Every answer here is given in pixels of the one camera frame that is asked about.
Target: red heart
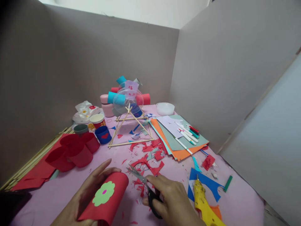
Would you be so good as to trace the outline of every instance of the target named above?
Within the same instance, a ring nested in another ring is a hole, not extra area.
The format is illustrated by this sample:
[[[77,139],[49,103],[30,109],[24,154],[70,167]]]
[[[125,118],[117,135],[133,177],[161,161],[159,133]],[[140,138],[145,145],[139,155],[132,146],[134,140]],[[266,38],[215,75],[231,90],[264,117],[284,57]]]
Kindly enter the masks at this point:
[[[107,139],[107,138],[108,138],[108,135],[109,135],[109,134],[106,133],[105,135],[102,135],[101,138],[102,138],[102,139]]]

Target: left hand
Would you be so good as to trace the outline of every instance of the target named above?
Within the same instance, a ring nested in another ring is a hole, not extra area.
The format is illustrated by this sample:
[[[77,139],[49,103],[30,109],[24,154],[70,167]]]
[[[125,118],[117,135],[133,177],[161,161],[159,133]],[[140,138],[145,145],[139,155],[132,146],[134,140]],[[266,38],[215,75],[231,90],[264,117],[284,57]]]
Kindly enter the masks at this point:
[[[121,172],[121,169],[112,167],[106,169],[112,159],[108,159],[97,167],[85,180],[80,189],[75,193],[67,206],[57,216],[50,226],[91,226],[97,225],[97,221],[83,220],[77,221],[84,212],[97,190],[101,187],[105,179],[114,172]]]

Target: red paper cylinder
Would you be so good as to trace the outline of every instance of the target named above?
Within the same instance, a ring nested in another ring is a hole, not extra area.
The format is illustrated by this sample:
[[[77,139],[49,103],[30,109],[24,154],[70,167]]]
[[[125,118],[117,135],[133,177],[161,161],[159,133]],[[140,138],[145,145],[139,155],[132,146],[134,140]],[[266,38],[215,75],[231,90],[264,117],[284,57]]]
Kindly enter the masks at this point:
[[[143,105],[150,105],[151,103],[150,97],[151,97],[150,94],[137,95],[136,96],[137,104],[142,105],[142,102],[144,102]]]
[[[74,162],[78,168],[87,166],[93,159],[92,153],[83,142],[76,143],[66,151],[66,156]]]
[[[79,135],[78,134],[70,134],[68,136],[63,137],[60,140],[60,144],[62,146],[67,146],[70,148],[73,144],[79,142]]]
[[[110,226],[112,224],[126,187],[129,184],[129,179],[124,173],[112,173],[102,186],[110,181],[115,184],[115,187],[114,193],[109,200],[96,206],[92,199],[78,220],[93,219],[104,222],[104,225]]]
[[[92,154],[96,152],[100,147],[100,143],[96,139],[94,133],[83,134],[81,141],[87,146]]]
[[[112,93],[118,93],[118,87],[112,87],[111,92]]]
[[[54,149],[45,159],[45,162],[61,172],[67,172],[73,169],[75,167],[75,164],[68,161],[65,155],[67,150],[68,148],[65,146]]]

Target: pink bottle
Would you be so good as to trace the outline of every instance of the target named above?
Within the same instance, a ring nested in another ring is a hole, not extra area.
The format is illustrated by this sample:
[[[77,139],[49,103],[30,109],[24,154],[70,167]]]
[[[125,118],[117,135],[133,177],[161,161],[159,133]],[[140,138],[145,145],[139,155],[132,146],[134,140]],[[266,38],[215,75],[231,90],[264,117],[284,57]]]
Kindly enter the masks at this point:
[[[108,104],[108,94],[103,94],[100,96],[101,107],[103,108],[104,116],[107,118],[113,117],[114,114],[112,109],[114,108],[113,104]]]

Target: glue gun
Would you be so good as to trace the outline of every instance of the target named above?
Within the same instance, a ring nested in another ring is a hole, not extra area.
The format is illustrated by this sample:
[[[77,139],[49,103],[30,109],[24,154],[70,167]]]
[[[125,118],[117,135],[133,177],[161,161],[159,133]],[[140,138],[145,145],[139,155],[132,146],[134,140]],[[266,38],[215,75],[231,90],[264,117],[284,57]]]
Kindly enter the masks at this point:
[[[202,220],[207,226],[226,226],[222,220],[214,213],[213,207],[209,206],[206,195],[205,188],[199,179],[195,180],[194,183],[194,207],[202,212]]]

